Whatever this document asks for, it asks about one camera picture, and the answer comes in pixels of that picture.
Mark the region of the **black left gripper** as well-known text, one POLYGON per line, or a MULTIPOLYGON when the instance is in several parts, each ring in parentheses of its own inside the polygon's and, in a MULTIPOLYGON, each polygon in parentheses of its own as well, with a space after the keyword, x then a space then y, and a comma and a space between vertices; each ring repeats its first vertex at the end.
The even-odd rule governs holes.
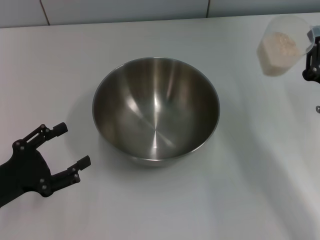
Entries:
POLYGON ((68 132, 64 122, 52 129, 41 124, 22 140, 12 144, 12 156, 0 165, 0 206, 3 207, 27 192, 49 197, 54 192, 81 181, 79 171, 91 165, 87 155, 67 170, 51 175, 41 153, 37 150, 43 143, 68 132))

